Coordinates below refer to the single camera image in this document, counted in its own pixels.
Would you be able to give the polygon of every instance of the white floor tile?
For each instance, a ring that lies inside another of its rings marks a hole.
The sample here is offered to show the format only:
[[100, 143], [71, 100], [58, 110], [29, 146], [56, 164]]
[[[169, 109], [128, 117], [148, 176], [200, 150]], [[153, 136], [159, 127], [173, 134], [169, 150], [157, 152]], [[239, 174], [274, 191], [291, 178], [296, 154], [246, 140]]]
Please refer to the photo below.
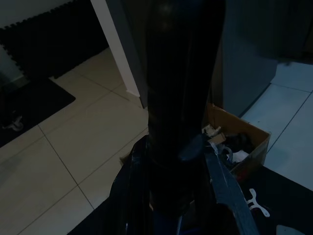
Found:
[[39, 127], [34, 126], [30, 130], [12, 140], [10, 143], [7, 143], [5, 146], [0, 148], [0, 164], [15, 154], [21, 152], [27, 146], [31, 145], [43, 136], [44, 134]]
[[110, 93], [47, 135], [80, 183], [147, 128], [148, 113]]
[[276, 141], [310, 93], [270, 85], [242, 119], [271, 132], [268, 148]]
[[292, 62], [278, 64], [273, 84], [311, 92], [313, 90], [313, 65]]
[[135, 105], [137, 105], [138, 107], [142, 108], [142, 104], [140, 101], [140, 98], [127, 92], [126, 91], [126, 86], [123, 83], [122, 85], [120, 85], [119, 87], [115, 88], [113, 90], [114, 93], [126, 98], [127, 100], [129, 100], [130, 102], [134, 103]]
[[27, 227], [21, 235], [66, 235], [92, 210], [87, 199], [76, 187]]
[[265, 166], [313, 190], [313, 96], [311, 95], [269, 151]]
[[16, 235], [75, 186], [46, 138], [3, 162], [0, 234]]
[[74, 70], [110, 91], [123, 84], [110, 48], [88, 59]]
[[50, 131], [73, 117], [80, 110], [83, 110], [102, 96], [109, 93], [107, 89], [72, 71], [58, 79], [52, 80], [73, 95], [76, 100], [39, 124], [45, 134], [48, 134]]
[[120, 158], [132, 150], [133, 145], [148, 134], [148, 129], [118, 151], [108, 162], [85, 179], [80, 187], [94, 208], [98, 207], [110, 194], [112, 183], [121, 169]]

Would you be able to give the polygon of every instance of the cardboard box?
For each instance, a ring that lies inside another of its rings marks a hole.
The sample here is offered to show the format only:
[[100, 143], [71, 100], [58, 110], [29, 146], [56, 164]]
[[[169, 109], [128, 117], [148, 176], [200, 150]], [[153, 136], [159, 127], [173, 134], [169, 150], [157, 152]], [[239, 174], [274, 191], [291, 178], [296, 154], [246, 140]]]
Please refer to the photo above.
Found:
[[220, 126], [222, 128], [221, 132], [224, 134], [246, 133], [250, 137], [253, 146], [255, 146], [255, 149], [250, 155], [231, 170], [231, 173], [239, 182], [264, 164], [268, 151], [270, 133], [252, 126], [213, 104], [207, 105], [207, 120], [214, 128]]

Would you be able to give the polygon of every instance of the black rug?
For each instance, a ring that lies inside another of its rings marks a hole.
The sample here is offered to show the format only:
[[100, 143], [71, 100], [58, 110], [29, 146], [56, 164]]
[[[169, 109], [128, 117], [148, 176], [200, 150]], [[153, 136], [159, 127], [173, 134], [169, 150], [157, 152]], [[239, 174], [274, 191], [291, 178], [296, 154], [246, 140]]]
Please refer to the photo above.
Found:
[[22, 115], [24, 128], [20, 132], [0, 128], [0, 147], [14, 140], [75, 100], [70, 93], [49, 79], [34, 81], [14, 91], [6, 98], [10, 111]]

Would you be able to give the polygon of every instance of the white wall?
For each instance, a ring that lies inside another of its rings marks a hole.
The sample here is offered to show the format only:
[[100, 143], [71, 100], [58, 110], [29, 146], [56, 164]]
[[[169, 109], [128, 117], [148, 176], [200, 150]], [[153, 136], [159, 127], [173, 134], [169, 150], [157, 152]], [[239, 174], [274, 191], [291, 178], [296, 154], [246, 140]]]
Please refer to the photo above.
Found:
[[[69, 0], [0, 0], [0, 27], [4, 27], [29, 17], [49, 11]], [[14, 62], [0, 47], [0, 73], [13, 81], [22, 76]]]
[[117, 67], [129, 93], [139, 97], [139, 91], [119, 40], [106, 0], [91, 0], [92, 6], [107, 38]]

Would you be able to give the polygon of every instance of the white plastic clip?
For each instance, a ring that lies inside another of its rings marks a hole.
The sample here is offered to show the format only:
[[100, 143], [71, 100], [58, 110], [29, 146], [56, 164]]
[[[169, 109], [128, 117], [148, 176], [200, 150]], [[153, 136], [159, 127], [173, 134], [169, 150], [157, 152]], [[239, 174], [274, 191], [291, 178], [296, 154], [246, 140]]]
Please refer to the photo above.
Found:
[[256, 202], [256, 192], [255, 192], [255, 190], [254, 190], [253, 188], [250, 188], [249, 191], [250, 191], [250, 193], [251, 193], [251, 195], [252, 195], [252, 199], [248, 200], [246, 203], [247, 203], [248, 205], [249, 205], [250, 203], [253, 203], [253, 205], [252, 205], [251, 207], [249, 207], [249, 209], [252, 210], [252, 209], [254, 209], [254, 208], [259, 208], [259, 209], [262, 211], [262, 213], [263, 213], [263, 215], [264, 215], [265, 217], [269, 217], [269, 212], [268, 212], [265, 208], [261, 207], [261, 206]]

